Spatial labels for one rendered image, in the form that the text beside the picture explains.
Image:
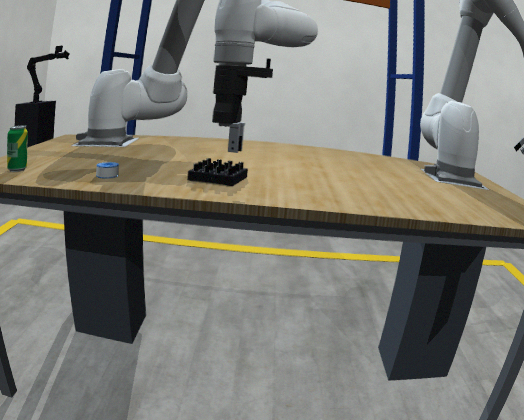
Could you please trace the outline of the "green drink can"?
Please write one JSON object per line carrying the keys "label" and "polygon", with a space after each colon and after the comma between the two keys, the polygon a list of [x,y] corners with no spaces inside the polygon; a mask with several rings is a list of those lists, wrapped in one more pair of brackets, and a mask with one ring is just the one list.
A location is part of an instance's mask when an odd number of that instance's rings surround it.
{"label": "green drink can", "polygon": [[7,135],[7,168],[10,172],[20,172],[27,167],[28,131],[26,126],[12,127]]}

